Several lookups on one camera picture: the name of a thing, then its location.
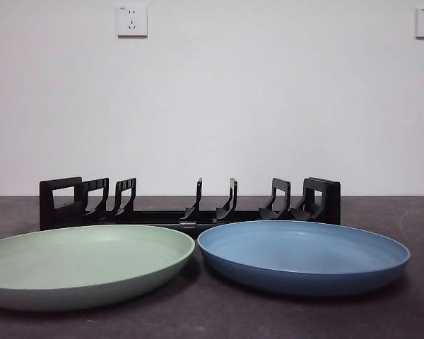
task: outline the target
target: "black dish rack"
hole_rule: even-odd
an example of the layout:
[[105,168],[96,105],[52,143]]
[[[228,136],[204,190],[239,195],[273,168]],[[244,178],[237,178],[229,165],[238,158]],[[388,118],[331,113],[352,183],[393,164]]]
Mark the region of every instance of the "black dish rack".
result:
[[[101,224],[140,224],[168,227],[197,237],[211,227],[229,222],[250,220],[302,220],[341,223],[341,184],[325,179],[306,178],[303,181],[303,196],[295,207],[290,207],[290,182],[273,178],[271,197],[258,210],[237,210],[237,180],[230,179],[229,198],[215,210],[200,208],[203,180],[196,183],[196,200],[191,207],[182,210],[135,210],[136,178],[122,180],[115,185],[114,207],[107,210],[109,179],[82,181],[81,177],[55,179],[40,182],[40,230],[61,227]],[[55,207],[53,191],[73,187],[74,202]],[[102,199],[88,210],[88,193],[103,190]],[[131,191],[129,201],[122,206],[122,192]],[[280,210],[273,209],[276,191],[284,193]],[[317,201],[315,191],[322,193]]]

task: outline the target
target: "white wall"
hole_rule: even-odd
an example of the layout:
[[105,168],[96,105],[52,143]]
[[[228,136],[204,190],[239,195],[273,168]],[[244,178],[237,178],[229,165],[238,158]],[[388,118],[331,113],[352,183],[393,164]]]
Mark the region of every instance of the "white wall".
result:
[[0,195],[136,176],[140,194],[424,194],[424,41],[411,0],[0,0]]

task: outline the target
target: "blue plate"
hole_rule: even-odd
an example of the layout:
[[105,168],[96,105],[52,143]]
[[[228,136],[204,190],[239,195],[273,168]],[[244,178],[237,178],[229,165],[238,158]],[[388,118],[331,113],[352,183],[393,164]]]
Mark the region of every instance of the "blue plate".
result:
[[380,234],[301,221],[217,226],[198,245],[206,262],[232,280],[302,296],[375,290],[399,277],[410,258],[403,244]]

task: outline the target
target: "table surface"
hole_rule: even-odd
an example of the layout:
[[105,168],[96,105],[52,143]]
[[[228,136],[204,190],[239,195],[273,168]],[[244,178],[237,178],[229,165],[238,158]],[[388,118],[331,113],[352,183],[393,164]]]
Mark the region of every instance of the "table surface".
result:
[[[182,209],[193,200],[139,197],[138,204]],[[239,204],[255,209],[265,200],[242,197]],[[212,208],[223,201],[201,202]],[[38,213],[38,197],[0,197],[0,238],[38,230]],[[405,244],[405,275],[365,295],[290,297],[222,277],[196,249],[170,282],[126,302],[60,313],[0,309],[0,338],[424,338],[424,196],[343,197],[342,225]]]

